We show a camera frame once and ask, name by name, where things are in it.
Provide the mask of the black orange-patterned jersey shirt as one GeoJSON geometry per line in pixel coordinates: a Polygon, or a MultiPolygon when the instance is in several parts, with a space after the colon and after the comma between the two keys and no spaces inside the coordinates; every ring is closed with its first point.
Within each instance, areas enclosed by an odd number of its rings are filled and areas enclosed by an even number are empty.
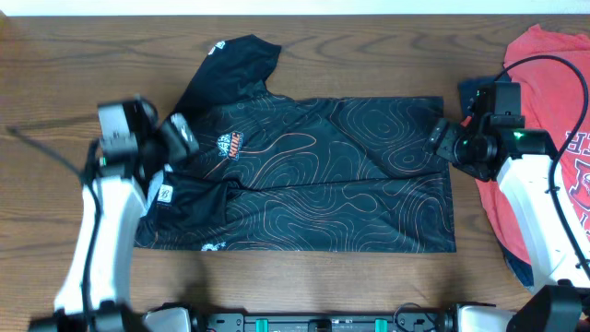
{"type": "Polygon", "coordinates": [[[219,41],[174,108],[198,151],[156,177],[138,247],[452,253],[448,164],[424,151],[439,97],[296,101],[266,82],[281,49],[219,41]]]}

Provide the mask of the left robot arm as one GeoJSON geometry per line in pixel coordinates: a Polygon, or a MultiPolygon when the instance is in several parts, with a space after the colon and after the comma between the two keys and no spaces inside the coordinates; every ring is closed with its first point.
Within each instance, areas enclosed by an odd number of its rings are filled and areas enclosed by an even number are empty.
{"type": "Polygon", "coordinates": [[[88,147],[78,176],[83,216],[77,246],[53,314],[31,331],[196,331],[203,326],[186,304],[133,311],[130,270],[139,221],[150,204],[169,205],[163,182],[172,161],[198,149],[181,115],[158,123],[154,105],[136,97],[99,105],[101,136],[88,147]]]}

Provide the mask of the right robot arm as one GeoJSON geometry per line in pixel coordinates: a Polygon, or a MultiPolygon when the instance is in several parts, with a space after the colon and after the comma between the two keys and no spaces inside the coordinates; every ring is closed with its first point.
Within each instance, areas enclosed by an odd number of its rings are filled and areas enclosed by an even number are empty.
{"type": "Polygon", "coordinates": [[[467,125],[441,119],[424,149],[509,201],[533,273],[533,297],[516,312],[458,303],[441,313],[439,331],[573,331],[589,308],[589,243],[561,177],[557,149],[542,129],[525,128],[518,84],[480,88],[467,125]]]}

